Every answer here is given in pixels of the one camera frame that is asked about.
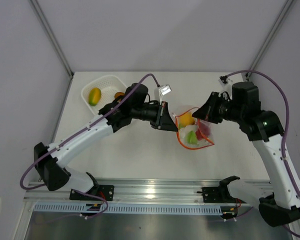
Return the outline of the red grape bunch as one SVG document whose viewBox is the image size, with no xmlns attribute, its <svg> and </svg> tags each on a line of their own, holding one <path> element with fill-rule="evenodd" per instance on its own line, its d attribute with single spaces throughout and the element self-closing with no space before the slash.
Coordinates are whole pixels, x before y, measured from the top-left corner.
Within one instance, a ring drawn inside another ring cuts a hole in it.
<svg viewBox="0 0 300 240">
<path fill-rule="evenodd" d="M 195 135 L 198 141 L 203 139 L 208 139 L 211 135 L 211 128 L 208 122 L 199 120 L 197 122 L 197 130 L 195 131 Z"/>
</svg>

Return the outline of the brown kiwi fruit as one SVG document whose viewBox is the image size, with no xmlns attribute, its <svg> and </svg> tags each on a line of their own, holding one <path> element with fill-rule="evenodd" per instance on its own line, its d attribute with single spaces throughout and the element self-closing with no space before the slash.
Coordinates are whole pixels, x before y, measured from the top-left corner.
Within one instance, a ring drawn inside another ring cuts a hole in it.
<svg viewBox="0 0 300 240">
<path fill-rule="evenodd" d="M 118 98 L 118 97 L 120 97 L 120 96 L 124 96 L 124 95 L 125 95 L 124 92 L 117 92 L 117 93 L 114 95 L 114 98 L 116 99 L 116 98 Z"/>
</svg>

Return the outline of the orange fruit with leaf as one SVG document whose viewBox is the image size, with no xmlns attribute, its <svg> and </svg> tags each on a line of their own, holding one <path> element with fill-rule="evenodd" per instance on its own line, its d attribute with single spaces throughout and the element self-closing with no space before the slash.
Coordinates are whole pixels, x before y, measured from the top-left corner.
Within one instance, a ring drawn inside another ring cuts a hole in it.
<svg viewBox="0 0 300 240">
<path fill-rule="evenodd" d="M 191 112 L 186 112 L 178 117 L 178 125 L 180 128 L 184 128 L 189 125 L 194 125 L 196 120 L 192 117 Z"/>
</svg>

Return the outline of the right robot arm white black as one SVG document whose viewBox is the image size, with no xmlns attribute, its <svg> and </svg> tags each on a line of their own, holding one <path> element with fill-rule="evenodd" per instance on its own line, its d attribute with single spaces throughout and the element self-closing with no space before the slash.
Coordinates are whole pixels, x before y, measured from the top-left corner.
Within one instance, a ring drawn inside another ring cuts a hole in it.
<svg viewBox="0 0 300 240">
<path fill-rule="evenodd" d="M 240 199 L 258 209 L 263 220 L 271 227 L 290 224 L 300 219 L 300 180 L 291 163 L 286 146 L 282 143 L 284 130 L 273 111 L 261 109 L 259 90 L 252 82 L 232 86 L 232 99 L 212 92 L 206 103 L 192 116 L 209 123 L 223 120 L 235 122 L 260 155 L 272 186 L 272 194 L 237 176 L 219 182 L 218 196 L 224 202 Z"/>
</svg>

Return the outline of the clear zip top bag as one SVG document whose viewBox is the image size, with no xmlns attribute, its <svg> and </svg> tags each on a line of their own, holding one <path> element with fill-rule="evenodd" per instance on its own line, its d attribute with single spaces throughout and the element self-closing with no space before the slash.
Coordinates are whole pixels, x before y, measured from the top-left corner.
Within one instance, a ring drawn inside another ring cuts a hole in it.
<svg viewBox="0 0 300 240">
<path fill-rule="evenodd" d="M 177 140 L 188 150 L 200 150 L 215 144 L 211 124 L 193 117 L 193 113 L 198 109 L 196 106 L 181 105 L 172 113 L 178 128 Z"/>
</svg>

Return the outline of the white cauliflower with leaves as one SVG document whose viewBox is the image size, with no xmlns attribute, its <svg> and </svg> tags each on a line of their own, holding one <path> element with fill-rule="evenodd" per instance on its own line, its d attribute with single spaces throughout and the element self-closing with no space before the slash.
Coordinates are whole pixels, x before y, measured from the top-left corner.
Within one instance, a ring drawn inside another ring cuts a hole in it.
<svg viewBox="0 0 300 240">
<path fill-rule="evenodd" d="M 188 148 L 198 148 L 201 145 L 201 140 L 196 137 L 196 125 L 188 125 L 182 127 L 178 132 L 180 142 Z"/>
</svg>

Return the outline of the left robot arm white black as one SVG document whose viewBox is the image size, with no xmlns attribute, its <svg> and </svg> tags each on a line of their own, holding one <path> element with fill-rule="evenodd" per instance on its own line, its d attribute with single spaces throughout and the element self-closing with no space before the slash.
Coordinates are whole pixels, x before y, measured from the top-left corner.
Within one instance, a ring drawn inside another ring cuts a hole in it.
<svg viewBox="0 0 300 240">
<path fill-rule="evenodd" d="M 177 132 L 168 103 L 162 100 L 170 92 L 169 85 L 161 85 L 154 91 L 155 99 L 146 101 L 148 88 L 134 83 L 126 89 L 124 96 L 106 104 L 78 132 L 48 146 L 42 142 L 35 145 L 35 169 L 44 185 L 49 191 L 69 187 L 79 190 L 87 200 L 95 199 L 99 193 L 97 180 L 88 172 L 69 168 L 68 164 L 90 145 L 128 126 L 133 119 L 148 121 L 156 130 Z"/>
</svg>

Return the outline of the green yellow mango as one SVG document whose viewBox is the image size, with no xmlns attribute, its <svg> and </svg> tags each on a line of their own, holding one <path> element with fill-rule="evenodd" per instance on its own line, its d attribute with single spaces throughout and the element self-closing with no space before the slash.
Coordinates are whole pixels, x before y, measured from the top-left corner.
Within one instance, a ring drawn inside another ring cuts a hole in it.
<svg viewBox="0 0 300 240">
<path fill-rule="evenodd" d="M 93 107 L 96 106 L 99 103 L 101 96 L 102 92 L 99 88 L 95 87 L 91 89 L 88 95 L 88 104 Z"/>
</svg>

